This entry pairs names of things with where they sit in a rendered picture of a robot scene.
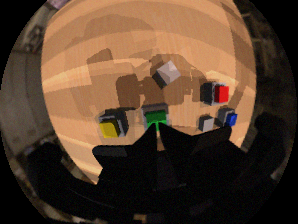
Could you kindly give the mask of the red button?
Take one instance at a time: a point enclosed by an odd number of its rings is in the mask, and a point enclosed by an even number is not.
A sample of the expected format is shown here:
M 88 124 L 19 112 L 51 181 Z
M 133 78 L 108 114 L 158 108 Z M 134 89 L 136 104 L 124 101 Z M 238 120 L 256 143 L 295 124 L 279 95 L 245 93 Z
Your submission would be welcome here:
M 229 87 L 225 83 L 204 83 L 204 104 L 222 105 L 229 99 Z

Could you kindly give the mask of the green button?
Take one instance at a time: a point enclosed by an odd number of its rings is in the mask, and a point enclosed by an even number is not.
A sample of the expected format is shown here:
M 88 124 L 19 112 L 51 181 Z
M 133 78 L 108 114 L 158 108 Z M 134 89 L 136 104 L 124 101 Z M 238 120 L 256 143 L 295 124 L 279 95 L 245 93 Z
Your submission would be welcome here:
M 158 121 L 170 125 L 169 105 L 166 103 L 142 105 L 140 111 L 144 132 L 152 123 L 156 123 L 156 131 L 158 131 Z

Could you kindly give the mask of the blue button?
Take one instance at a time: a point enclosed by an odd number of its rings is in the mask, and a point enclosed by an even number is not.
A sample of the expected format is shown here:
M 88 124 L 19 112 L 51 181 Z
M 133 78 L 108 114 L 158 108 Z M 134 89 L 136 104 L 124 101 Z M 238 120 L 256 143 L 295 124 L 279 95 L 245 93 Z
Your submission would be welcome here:
M 218 109 L 217 123 L 218 127 L 235 127 L 235 120 L 237 120 L 237 113 L 234 113 L 234 108 L 226 107 L 226 109 Z

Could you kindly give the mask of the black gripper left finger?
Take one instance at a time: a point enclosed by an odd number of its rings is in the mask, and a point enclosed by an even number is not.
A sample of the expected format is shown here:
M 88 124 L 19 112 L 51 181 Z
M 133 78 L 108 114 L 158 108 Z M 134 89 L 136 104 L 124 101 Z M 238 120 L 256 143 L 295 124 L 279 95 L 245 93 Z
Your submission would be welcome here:
M 157 190 L 157 131 L 156 123 L 149 125 L 141 139 L 128 145 L 96 145 L 92 149 L 101 167 L 145 169 L 153 190 Z

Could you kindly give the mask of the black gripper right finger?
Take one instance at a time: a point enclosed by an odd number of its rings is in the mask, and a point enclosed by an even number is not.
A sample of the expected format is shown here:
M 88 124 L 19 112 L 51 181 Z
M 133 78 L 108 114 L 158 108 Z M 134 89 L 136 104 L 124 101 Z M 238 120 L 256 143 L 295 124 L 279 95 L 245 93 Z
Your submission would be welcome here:
M 231 129 L 233 127 L 223 125 L 222 128 L 190 136 L 188 133 L 177 131 L 170 125 L 158 121 L 158 131 L 160 131 L 162 145 L 164 145 L 170 168 L 176 177 L 174 181 L 176 181 L 177 188 L 188 185 L 185 179 L 189 175 L 196 153 L 202 148 L 209 148 L 210 145 L 220 143 L 220 141 L 222 143 L 226 139 L 229 140 Z

